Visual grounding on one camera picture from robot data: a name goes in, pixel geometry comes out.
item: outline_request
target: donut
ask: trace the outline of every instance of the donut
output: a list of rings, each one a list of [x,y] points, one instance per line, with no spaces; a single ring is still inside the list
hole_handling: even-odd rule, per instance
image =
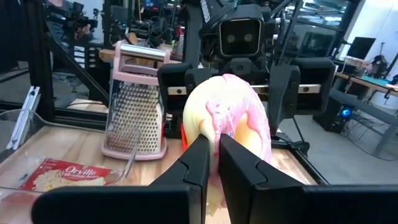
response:
[[[212,77],[199,84],[189,95],[183,111],[183,127],[190,146],[199,134],[210,143],[208,207],[214,213],[225,206],[218,154],[221,134],[271,163],[271,135],[264,106],[249,83],[232,74]]]

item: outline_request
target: metal grater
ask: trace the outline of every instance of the metal grater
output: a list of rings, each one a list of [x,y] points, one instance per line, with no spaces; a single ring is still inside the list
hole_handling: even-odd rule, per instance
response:
[[[167,63],[169,53],[118,42],[114,58],[111,100],[103,153],[136,160],[163,157],[167,142],[163,135],[164,109],[157,82],[157,69],[128,65],[125,56],[139,56]]]

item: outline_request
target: ceiling light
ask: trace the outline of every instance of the ceiling light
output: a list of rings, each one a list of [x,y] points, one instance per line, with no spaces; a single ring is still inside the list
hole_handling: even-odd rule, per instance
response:
[[[328,16],[328,17],[325,18],[325,20],[329,21],[329,22],[341,21],[341,17],[330,17],[330,16]]]

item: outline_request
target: red package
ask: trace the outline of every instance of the red package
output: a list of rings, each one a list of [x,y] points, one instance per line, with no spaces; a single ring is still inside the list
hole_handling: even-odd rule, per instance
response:
[[[104,186],[117,181],[111,169],[45,159],[19,188],[45,192],[64,186]]]

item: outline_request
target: blue light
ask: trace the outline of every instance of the blue light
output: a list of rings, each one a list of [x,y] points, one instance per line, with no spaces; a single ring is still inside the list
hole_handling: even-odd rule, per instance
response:
[[[342,117],[348,117],[349,115],[351,115],[351,110],[350,109],[344,109],[342,112],[341,112],[341,116]]]

